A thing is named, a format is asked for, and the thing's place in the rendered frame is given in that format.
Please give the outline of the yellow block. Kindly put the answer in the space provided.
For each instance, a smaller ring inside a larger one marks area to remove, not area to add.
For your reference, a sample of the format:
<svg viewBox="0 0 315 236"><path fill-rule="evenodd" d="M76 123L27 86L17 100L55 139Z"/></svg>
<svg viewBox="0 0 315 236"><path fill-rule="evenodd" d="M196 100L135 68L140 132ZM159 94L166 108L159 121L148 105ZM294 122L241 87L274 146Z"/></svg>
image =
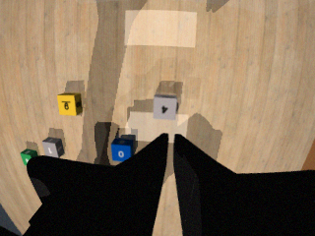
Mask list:
<svg viewBox="0 0 315 236"><path fill-rule="evenodd" d="M81 93L58 94L58 107L60 115L79 115L83 113Z"/></svg>

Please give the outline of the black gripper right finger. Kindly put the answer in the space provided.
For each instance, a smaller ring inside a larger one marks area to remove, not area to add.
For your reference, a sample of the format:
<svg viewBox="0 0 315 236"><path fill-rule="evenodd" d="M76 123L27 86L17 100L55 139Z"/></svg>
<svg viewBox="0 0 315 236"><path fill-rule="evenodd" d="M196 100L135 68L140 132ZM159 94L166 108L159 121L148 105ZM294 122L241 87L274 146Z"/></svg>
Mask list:
<svg viewBox="0 0 315 236"><path fill-rule="evenodd" d="M235 173L174 134L173 169L182 236L224 236L244 207L315 201L315 170Z"/></svg>

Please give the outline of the green block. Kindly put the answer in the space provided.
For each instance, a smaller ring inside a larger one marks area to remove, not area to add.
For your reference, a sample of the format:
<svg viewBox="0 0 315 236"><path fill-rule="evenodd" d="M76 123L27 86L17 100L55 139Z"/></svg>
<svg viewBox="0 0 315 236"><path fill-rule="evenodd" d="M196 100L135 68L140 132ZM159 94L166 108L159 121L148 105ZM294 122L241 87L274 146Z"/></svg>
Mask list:
<svg viewBox="0 0 315 236"><path fill-rule="evenodd" d="M36 150L30 150L30 149L25 149L21 150L21 158L23 159L24 165L27 165L27 162L31 160L32 157L38 156L38 153L36 153Z"/></svg>

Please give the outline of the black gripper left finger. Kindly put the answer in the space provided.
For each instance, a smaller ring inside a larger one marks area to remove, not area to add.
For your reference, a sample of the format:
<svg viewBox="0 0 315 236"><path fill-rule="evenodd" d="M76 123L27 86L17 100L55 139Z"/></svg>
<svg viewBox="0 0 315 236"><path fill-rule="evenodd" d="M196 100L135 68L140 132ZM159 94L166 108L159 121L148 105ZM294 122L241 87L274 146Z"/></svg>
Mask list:
<svg viewBox="0 0 315 236"><path fill-rule="evenodd" d="M118 216L127 236L153 235L166 166L168 134L161 134L115 166L32 157L27 172L40 201Z"/></svg>

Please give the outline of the black block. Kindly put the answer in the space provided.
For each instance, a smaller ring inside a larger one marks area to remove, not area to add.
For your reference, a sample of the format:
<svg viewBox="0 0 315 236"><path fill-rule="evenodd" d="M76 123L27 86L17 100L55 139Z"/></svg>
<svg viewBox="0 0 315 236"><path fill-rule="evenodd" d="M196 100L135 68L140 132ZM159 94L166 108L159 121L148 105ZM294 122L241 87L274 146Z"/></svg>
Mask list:
<svg viewBox="0 0 315 236"><path fill-rule="evenodd" d="M62 139L46 138L42 142L44 156L60 157L63 156L64 148Z"/></svg>

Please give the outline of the white digit block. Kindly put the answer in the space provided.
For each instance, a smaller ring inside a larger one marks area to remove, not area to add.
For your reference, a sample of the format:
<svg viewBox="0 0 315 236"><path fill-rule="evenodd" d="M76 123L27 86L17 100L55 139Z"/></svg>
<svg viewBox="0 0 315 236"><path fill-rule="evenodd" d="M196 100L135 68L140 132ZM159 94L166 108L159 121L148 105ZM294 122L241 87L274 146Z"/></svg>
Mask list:
<svg viewBox="0 0 315 236"><path fill-rule="evenodd" d="M153 119L174 121L174 117L176 117L176 102L176 95L155 94Z"/></svg>

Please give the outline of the blue block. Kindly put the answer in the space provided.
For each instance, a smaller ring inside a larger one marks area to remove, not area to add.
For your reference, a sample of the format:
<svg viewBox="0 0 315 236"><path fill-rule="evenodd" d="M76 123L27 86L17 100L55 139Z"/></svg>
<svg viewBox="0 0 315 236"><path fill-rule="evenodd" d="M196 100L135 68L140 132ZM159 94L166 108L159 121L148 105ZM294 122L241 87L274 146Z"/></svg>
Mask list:
<svg viewBox="0 0 315 236"><path fill-rule="evenodd" d="M125 161L134 156L133 139L114 138L113 143L111 143L111 156L113 156L113 160L118 161Z"/></svg>

